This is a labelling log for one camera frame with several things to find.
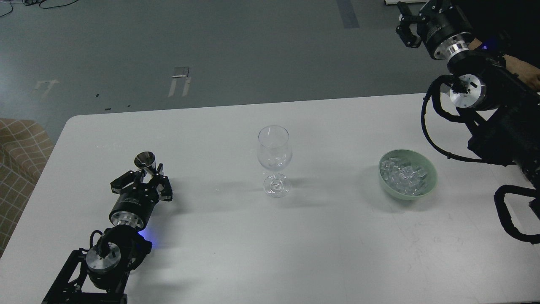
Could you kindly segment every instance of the glass base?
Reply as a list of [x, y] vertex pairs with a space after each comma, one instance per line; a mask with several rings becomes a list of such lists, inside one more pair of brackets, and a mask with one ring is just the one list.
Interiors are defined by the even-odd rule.
[[271, 197], [284, 197], [291, 190], [291, 182], [283, 174], [275, 173], [265, 179], [263, 189]]

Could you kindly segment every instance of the black cable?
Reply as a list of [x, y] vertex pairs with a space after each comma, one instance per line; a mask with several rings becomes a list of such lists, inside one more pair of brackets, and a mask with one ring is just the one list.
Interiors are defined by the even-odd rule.
[[6, 16], [6, 15], [9, 15], [9, 14], [13, 11], [13, 3], [11, 3], [11, 0], [9, 0], [9, 5], [11, 5], [11, 10], [10, 10], [9, 12], [7, 12], [7, 13], [1, 15], [0, 18], [1, 18], [1, 17], [4, 17], [4, 16]]
[[92, 247], [94, 247], [94, 236], [96, 235], [96, 233], [99, 233], [99, 235], [103, 235], [103, 232], [101, 232], [99, 230], [92, 231], [92, 234], [90, 234], [90, 249], [92, 249]]
[[42, 8], [42, 9], [44, 9], [44, 10], [48, 10], [48, 9], [62, 8], [62, 7], [64, 7], [64, 6], [71, 5], [71, 4], [73, 4], [73, 3], [75, 3], [75, 2], [77, 2], [77, 1], [79, 1], [79, 0], [74, 0], [73, 2], [70, 2], [70, 3], [68, 3], [68, 4], [63, 4], [63, 5], [58, 5], [58, 6], [49, 6], [48, 8], [44, 8], [43, 6], [41, 6], [41, 4], [42, 4], [43, 2], [45, 2], [45, 1], [47, 1], [47, 0], [41, 1], [41, 2], [39, 3], [39, 7]]
[[428, 92], [426, 93], [426, 96], [424, 97], [424, 100], [423, 100], [423, 103], [422, 103], [422, 115], [420, 116], [420, 122], [422, 124], [422, 132], [424, 133], [424, 137], [426, 138], [426, 140], [429, 142], [429, 144], [435, 150], [437, 150], [442, 155], [446, 156], [448, 159], [453, 159], [453, 160], [462, 161], [462, 162], [486, 163], [482, 159], [469, 158], [469, 157], [455, 155], [453, 153], [450, 153], [450, 152], [448, 152], [446, 150], [443, 150], [439, 146], [437, 146], [433, 142], [433, 140], [431, 140], [431, 137], [429, 136], [429, 133], [428, 133], [428, 128], [426, 127], [426, 109], [428, 107], [428, 102], [429, 102], [430, 98], [433, 99], [434, 96], [437, 96], [438, 100], [440, 102], [440, 98], [441, 98], [441, 96], [440, 96], [440, 86], [441, 86], [442, 83], [444, 83], [443, 79], [445, 79], [445, 78], [441, 78], [441, 77], [439, 77], [435, 81], [433, 81], [433, 83], [429, 87]]

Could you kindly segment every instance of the white table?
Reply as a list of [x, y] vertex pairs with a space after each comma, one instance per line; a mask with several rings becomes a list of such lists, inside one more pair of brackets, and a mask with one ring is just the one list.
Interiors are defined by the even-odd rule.
[[[1, 302], [41, 302], [69, 253], [111, 227], [109, 182], [146, 150], [164, 164], [174, 200], [143, 231], [154, 248], [130, 276], [130, 304], [540, 300], [538, 247], [508, 236], [493, 203], [500, 185], [529, 184], [515, 167], [433, 150], [421, 97], [76, 116], [0, 259]], [[472, 155], [463, 125], [433, 111], [427, 120], [442, 147]], [[294, 151], [282, 199], [263, 193], [268, 172], [256, 157], [269, 124], [289, 130]], [[397, 148], [433, 161], [430, 196], [399, 202], [378, 185], [379, 158]], [[510, 201], [528, 232], [538, 221], [527, 201]]]

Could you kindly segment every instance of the human hand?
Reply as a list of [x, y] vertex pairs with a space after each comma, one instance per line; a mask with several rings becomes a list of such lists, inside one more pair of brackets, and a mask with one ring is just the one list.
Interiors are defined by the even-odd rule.
[[525, 61], [510, 55], [505, 55], [507, 70], [512, 74], [517, 74], [517, 78], [523, 81], [529, 88], [535, 92], [540, 91], [540, 69]]

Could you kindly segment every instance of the gray floor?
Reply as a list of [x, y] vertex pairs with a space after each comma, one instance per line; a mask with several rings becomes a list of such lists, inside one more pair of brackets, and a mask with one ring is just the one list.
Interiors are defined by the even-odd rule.
[[[53, 141], [75, 115], [416, 93], [448, 73], [403, 46], [383, 0], [14, 7], [0, 18], [0, 117], [36, 120]], [[181, 78], [169, 97], [184, 66], [187, 95]]]

